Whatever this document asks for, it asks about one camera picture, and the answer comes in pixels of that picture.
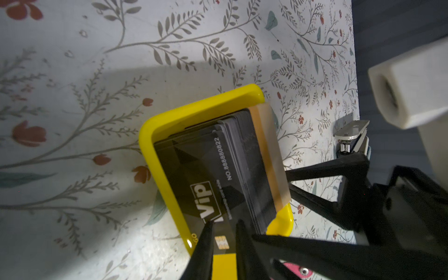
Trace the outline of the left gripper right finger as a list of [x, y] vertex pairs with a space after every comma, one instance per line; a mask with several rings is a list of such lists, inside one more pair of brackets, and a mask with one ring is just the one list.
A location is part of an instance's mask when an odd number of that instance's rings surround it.
[[245, 223], [238, 220], [236, 225], [236, 263], [238, 280], [269, 280]]

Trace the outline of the yellow plastic card tray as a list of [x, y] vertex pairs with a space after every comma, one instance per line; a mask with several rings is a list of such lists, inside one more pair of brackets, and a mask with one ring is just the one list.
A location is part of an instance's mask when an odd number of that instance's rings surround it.
[[278, 278], [252, 238], [292, 232], [274, 119], [262, 90], [251, 84], [143, 125], [141, 151], [192, 255], [185, 278]]

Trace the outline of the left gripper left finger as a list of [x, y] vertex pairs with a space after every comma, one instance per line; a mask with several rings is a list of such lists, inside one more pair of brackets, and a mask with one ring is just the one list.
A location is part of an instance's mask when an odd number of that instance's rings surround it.
[[211, 280], [214, 256], [213, 222], [208, 222], [201, 232], [197, 246], [180, 280]]

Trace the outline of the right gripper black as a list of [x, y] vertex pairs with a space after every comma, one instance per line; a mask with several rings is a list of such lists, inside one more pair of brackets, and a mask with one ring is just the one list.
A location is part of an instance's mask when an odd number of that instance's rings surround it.
[[445, 280], [448, 193], [417, 168], [396, 166], [387, 184], [367, 180], [354, 153], [286, 171], [291, 198], [347, 231], [364, 220], [364, 245], [254, 234], [275, 280], [297, 280], [294, 263], [331, 280]]

